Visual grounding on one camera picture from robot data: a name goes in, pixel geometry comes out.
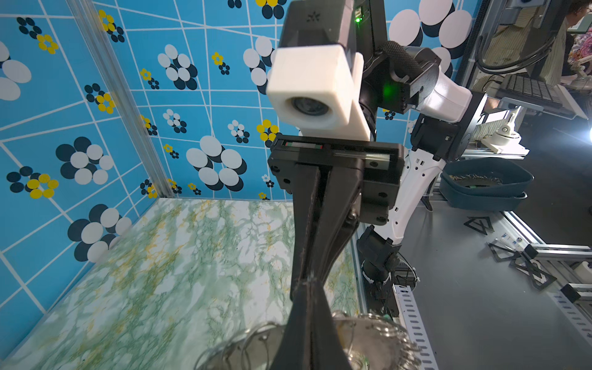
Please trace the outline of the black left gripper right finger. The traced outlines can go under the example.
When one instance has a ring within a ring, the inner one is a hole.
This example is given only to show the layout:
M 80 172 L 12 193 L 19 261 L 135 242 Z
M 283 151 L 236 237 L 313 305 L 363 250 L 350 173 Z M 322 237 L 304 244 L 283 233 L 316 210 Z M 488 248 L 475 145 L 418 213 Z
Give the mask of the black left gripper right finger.
M 311 294 L 311 368 L 351 369 L 336 330 L 324 289 L 315 284 Z

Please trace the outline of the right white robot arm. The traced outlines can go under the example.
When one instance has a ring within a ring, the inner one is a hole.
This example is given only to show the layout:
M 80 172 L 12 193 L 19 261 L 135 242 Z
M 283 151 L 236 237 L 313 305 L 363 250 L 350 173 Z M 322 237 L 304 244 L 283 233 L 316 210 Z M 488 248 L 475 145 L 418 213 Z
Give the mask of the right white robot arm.
M 361 223 L 393 228 L 363 248 L 371 279 L 396 250 L 424 193 L 470 140 L 486 97 L 456 84 L 473 17 L 455 1 L 421 1 L 387 20 L 383 1 L 294 1 L 267 94 L 295 136 L 268 165 L 294 202 L 291 297 L 321 284 Z

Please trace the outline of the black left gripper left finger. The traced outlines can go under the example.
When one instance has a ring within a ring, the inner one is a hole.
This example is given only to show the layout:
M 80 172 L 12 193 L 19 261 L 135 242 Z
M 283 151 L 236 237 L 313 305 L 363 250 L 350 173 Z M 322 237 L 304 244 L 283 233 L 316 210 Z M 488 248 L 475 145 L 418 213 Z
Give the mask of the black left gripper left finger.
M 294 291 L 291 313 L 270 369 L 310 369 L 314 292 L 310 283 L 300 284 Z

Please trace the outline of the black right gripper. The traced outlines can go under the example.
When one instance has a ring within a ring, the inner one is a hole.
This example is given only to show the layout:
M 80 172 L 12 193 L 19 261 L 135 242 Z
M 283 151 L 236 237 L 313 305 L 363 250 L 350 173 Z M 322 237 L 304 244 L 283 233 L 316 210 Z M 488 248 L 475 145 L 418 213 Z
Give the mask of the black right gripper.
M 268 165 L 294 206 L 291 300 L 308 276 L 311 245 L 314 277 L 323 285 L 345 244 L 335 247 L 342 226 L 387 223 L 399 191 L 403 151 L 394 143 L 276 137 Z

